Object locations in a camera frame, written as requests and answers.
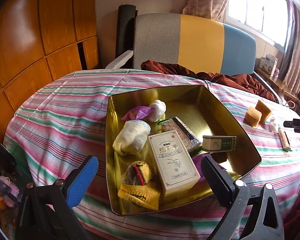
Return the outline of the yellow sponge block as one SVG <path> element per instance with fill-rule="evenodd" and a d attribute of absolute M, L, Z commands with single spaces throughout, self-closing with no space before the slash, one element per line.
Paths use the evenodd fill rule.
<path fill-rule="evenodd" d="M 261 100 L 258 100 L 255 109 L 261 113 L 260 122 L 265 122 L 271 115 L 271 109 Z"/>
<path fill-rule="evenodd" d="M 261 121 L 261 117 L 262 113 L 254 107 L 249 107 L 245 113 L 245 120 L 252 127 L 258 126 L 259 122 Z"/>

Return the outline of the yellow sponge block front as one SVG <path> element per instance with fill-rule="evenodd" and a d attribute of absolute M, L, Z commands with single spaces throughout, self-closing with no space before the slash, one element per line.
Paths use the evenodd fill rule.
<path fill-rule="evenodd" d="M 249 107 L 245 113 L 245 120 L 252 127 L 258 126 L 259 122 L 261 121 L 261 117 L 262 113 L 254 107 Z"/>

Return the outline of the green small carton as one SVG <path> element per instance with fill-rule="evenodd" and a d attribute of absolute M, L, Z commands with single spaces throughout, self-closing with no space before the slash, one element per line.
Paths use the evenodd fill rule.
<path fill-rule="evenodd" d="M 206 152 L 230 152 L 236 147 L 236 136 L 204 135 L 202 149 Z"/>

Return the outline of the yellow dark knitted sock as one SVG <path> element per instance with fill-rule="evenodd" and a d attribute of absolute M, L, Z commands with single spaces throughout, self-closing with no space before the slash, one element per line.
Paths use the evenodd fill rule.
<path fill-rule="evenodd" d="M 161 191 L 152 181 L 150 166 L 141 160 L 131 163 L 121 176 L 117 195 L 138 207 L 158 211 Z"/>

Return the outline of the beige tea box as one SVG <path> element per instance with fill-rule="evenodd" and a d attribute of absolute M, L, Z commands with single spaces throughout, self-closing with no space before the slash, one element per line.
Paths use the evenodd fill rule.
<path fill-rule="evenodd" d="M 200 174 L 176 130 L 150 135 L 148 142 L 165 197 L 198 182 Z"/>

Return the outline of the cream sock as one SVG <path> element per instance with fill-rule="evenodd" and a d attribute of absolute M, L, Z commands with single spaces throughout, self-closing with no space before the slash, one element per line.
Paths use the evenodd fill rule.
<path fill-rule="evenodd" d="M 113 149 L 119 155 L 135 155 L 140 152 L 149 136 L 151 127 L 142 120 L 129 120 L 113 142 Z"/>

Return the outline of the cracker pack green ends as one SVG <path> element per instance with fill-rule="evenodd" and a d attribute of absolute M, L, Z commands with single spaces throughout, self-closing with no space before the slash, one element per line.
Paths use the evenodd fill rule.
<path fill-rule="evenodd" d="M 157 122 L 157 125 L 161 127 L 162 132 L 176 130 L 191 156 L 202 149 L 202 142 L 177 116 L 161 120 Z"/>

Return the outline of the purple cartoon snack packet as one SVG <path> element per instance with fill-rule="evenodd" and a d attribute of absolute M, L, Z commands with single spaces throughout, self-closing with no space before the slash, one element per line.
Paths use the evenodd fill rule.
<path fill-rule="evenodd" d="M 121 120 L 142 120 L 145 117 L 149 116 L 153 112 L 153 109 L 154 108 L 148 106 L 137 106 L 131 109 L 124 117 L 121 118 Z"/>

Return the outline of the white plastic bag ball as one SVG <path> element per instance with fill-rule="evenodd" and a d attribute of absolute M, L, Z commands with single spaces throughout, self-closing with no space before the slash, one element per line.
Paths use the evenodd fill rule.
<path fill-rule="evenodd" d="M 148 116 L 148 120 L 151 122 L 157 122 L 161 116 L 166 112 L 166 103 L 161 100 L 155 100 L 152 102 L 149 107 L 152 111 Z"/>

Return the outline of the striped bed sheet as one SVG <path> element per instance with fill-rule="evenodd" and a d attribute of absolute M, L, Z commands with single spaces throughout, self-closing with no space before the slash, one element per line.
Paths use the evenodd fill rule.
<path fill-rule="evenodd" d="M 4 146 L 25 178 L 51 185 L 66 178 L 87 155 L 99 159 L 98 173 L 81 203 L 73 208 L 83 226 L 107 239 L 206 239 L 225 209 L 208 197 L 166 212 L 142 216 L 115 215 L 109 204 L 105 174 L 105 132 L 108 99 L 139 89 L 204 85 L 243 126 L 262 162 L 244 178 L 247 185 L 270 183 L 286 221 L 300 197 L 300 133 L 285 129 L 293 151 L 285 153 L 269 122 L 252 128 L 244 114 L 259 96 L 179 75 L 142 70 L 86 70 L 68 74 L 29 97 L 7 126 Z"/>

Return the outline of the white appliance box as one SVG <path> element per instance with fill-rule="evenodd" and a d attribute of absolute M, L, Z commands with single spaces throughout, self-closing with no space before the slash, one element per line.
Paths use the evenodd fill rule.
<path fill-rule="evenodd" d="M 268 73 L 270 77 L 274 76 L 276 66 L 277 57 L 271 54 L 267 54 L 264 58 L 262 58 L 259 64 L 259 68 Z"/>

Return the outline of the rust red blanket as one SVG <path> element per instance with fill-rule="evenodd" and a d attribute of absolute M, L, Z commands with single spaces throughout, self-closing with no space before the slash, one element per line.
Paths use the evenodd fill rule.
<path fill-rule="evenodd" d="M 248 93 L 252 93 L 262 98 L 275 102 L 275 96 L 266 89 L 260 81 L 249 74 L 225 75 L 221 73 L 195 73 L 181 65 L 172 63 L 162 63 L 153 60 L 147 60 L 141 64 L 142 70 L 153 71 L 168 75 L 181 75 L 192 77 L 199 80 L 210 81 L 213 83 L 225 85 L 231 88 L 239 89 Z"/>

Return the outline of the grey yellow blue headboard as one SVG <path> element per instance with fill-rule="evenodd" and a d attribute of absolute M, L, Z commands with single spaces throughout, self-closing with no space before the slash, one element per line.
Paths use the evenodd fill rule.
<path fill-rule="evenodd" d="M 225 23 L 183 14 L 152 13 L 135 19 L 133 67 L 147 60 L 195 73 L 253 74 L 256 41 Z"/>

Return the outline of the black rolled mat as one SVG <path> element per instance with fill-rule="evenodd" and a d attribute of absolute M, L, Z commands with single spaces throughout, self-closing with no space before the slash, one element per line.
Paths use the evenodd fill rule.
<path fill-rule="evenodd" d="M 118 8 L 115 57 L 133 49 L 134 26 L 137 10 L 135 5 L 123 4 Z"/>

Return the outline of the wooden wardrobe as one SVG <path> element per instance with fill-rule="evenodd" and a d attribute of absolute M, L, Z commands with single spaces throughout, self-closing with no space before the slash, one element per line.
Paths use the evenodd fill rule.
<path fill-rule="evenodd" d="M 0 141 L 18 107 L 71 72 L 98 67 L 96 0 L 0 0 Z"/>

